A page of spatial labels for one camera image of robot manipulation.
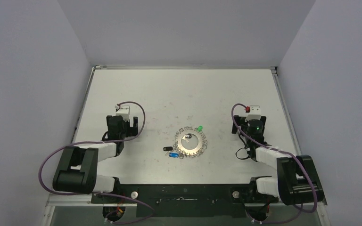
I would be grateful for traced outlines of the key with black tag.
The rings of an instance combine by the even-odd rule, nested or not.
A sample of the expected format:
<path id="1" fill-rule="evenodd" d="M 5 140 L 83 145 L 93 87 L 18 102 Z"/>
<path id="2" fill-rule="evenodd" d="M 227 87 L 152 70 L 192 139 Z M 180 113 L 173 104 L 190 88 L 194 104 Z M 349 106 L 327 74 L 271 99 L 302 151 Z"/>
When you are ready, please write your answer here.
<path id="1" fill-rule="evenodd" d="M 165 147 L 163 147 L 163 151 L 166 152 L 166 154 L 168 154 L 169 152 L 173 151 L 173 147 L 172 146 L 165 146 Z"/>
<path id="2" fill-rule="evenodd" d="M 182 137 L 182 140 L 185 140 L 186 142 L 189 142 L 189 139 L 192 138 L 192 134 L 185 134 L 183 137 Z"/>

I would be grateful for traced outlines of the key with blue tag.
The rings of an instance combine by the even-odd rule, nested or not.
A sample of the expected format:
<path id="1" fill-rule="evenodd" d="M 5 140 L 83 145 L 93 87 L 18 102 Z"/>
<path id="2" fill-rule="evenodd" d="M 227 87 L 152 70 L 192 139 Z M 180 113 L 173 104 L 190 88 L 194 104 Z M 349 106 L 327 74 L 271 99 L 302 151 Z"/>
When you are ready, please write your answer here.
<path id="1" fill-rule="evenodd" d="M 169 156 L 170 158 L 177 158 L 177 159 L 183 159 L 183 158 L 184 158 L 184 154 L 182 154 L 182 153 L 177 153 L 177 152 L 170 152 L 170 153 L 168 154 L 168 156 Z"/>

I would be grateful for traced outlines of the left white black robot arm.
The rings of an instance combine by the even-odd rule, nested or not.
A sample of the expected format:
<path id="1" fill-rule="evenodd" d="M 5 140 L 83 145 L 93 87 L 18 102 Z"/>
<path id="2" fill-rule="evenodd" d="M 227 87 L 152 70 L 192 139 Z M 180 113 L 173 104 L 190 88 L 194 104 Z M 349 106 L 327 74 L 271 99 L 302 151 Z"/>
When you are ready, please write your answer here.
<path id="1" fill-rule="evenodd" d="M 76 194 L 111 193 L 115 190 L 119 179 L 99 175 L 98 163 L 119 156 L 124 149 L 123 140 L 138 135 L 138 117 L 130 122 L 120 115 L 108 115 L 106 121 L 106 140 L 64 148 L 52 181 L 54 190 Z"/>

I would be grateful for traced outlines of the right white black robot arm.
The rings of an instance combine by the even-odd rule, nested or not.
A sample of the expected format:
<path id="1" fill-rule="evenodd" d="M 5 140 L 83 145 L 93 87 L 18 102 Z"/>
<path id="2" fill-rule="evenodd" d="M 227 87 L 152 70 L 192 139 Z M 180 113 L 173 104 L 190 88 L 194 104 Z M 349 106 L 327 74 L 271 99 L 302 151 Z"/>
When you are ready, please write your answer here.
<path id="1" fill-rule="evenodd" d="M 247 158 L 276 170 L 277 175 L 253 177 L 254 191 L 279 198 L 285 205 L 324 200 L 324 191 L 313 159 L 269 146 L 264 140 L 266 117 L 247 120 L 233 116 L 232 133 L 243 139 Z"/>

